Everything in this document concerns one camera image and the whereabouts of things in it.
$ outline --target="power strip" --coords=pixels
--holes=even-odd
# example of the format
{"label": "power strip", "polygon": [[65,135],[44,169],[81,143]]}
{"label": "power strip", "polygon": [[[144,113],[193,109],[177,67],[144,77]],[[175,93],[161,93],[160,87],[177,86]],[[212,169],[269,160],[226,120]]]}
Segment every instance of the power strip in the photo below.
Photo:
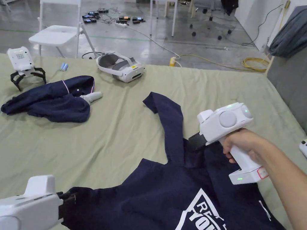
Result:
{"label": "power strip", "polygon": [[122,23],[122,22],[115,22],[115,25],[120,26],[120,27],[127,27],[127,26],[129,26],[128,24]]}

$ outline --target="gray cloth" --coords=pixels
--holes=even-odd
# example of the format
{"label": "gray cloth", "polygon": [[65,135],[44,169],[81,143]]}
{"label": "gray cloth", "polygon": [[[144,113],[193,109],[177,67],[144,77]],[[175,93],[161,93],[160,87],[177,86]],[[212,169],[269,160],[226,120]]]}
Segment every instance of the gray cloth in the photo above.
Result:
{"label": "gray cloth", "polygon": [[269,52],[276,57],[290,58],[305,47],[307,47],[307,6],[299,6],[274,38]]}

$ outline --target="white cable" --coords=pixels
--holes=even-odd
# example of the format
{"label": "white cable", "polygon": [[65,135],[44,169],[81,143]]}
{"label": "white cable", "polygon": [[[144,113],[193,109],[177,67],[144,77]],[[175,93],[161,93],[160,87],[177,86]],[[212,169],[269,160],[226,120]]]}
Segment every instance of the white cable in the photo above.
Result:
{"label": "white cable", "polygon": [[146,34],[140,32],[140,31],[138,31],[138,30],[136,30],[136,29],[133,29],[133,28],[131,28],[130,26],[127,26],[126,28],[129,28],[129,29],[131,29],[131,30],[134,30],[134,31],[136,31],[136,32],[138,32],[138,33],[140,33],[140,34],[143,34],[144,36],[146,36],[147,38],[149,38],[150,40],[152,40],[154,43],[156,43],[156,44],[157,44],[158,46],[160,46],[161,48],[163,48],[163,49],[165,49],[165,50],[167,50],[167,51],[169,51],[169,52],[175,54],[175,55],[177,56],[176,58],[180,58],[180,56],[179,56],[178,54],[176,54],[175,52],[173,52],[173,51],[171,51],[171,50],[169,50],[169,49],[163,47],[162,45],[158,44],[156,41],[154,41],[151,37],[147,36]]}
{"label": "white cable", "polygon": [[178,65],[180,65],[180,67],[182,67],[181,64],[180,64],[178,61],[175,61],[175,62],[176,62]]}

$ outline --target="navy t-shirt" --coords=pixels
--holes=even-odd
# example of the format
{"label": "navy t-shirt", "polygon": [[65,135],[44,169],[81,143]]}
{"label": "navy t-shirt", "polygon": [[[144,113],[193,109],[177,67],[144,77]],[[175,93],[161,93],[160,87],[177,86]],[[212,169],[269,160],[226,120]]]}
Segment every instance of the navy t-shirt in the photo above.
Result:
{"label": "navy t-shirt", "polygon": [[273,230],[284,229],[268,210],[257,184],[233,185],[238,169],[219,143],[189,152],[178,104],[150,93],[144,104],[158,113],[168,163],[143,159],[119,186],[74,187],[76,204],[65,212],[71,230]]}

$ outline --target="white folding chair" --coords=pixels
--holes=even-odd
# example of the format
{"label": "white folding chair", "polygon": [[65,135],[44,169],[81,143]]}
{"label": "white folding chair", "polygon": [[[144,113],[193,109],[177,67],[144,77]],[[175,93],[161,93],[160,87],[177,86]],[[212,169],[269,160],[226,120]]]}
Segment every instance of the white folding chair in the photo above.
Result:
{"label": "white folding chair", "polygon": [[[64,5],[76,5],[78,6],[78,24],[77,27],[72,26],[61,26],[61,25],[52,25],[43,29],[43,5],[44,3],[55,3],[55,4],[64,4]],[[41,56],[41,46],[55,46],[62,57],[65,57],[61,50],[60,46],[63,46],[70,42],[75,37],[77,38],[76,45],[76,58],[78,57],[79,50],[79,35],[85,34],[88,43],[94,53],[97,56],[94,47],[86,33],[84,25],[81,21],[81,0],[41,0],[41,9],[39,20],[39,32],[29,38],[29,42],[39,45],[39,55]]]}
{"label": "white folding chair", "polygon": [[[174,10],[174,17],[173,17],[173,28],[172,28],[172,37],[174,37],[174,31],[175,31],[175,23],[176,23],[176,14],[177,14],[177,5],[178,0],[156,0],[156,14],[157,18],[159,18],[159,2],[166,2],[165,5],[165,16],[167,15],[168,8],[169,8],[169,2],[175,2],[175,10]],[[152,35],[152,20],[153,20],[153,0],[150,0],[150,21],[149,21],[149,27],[150,27],[150,35]]]}

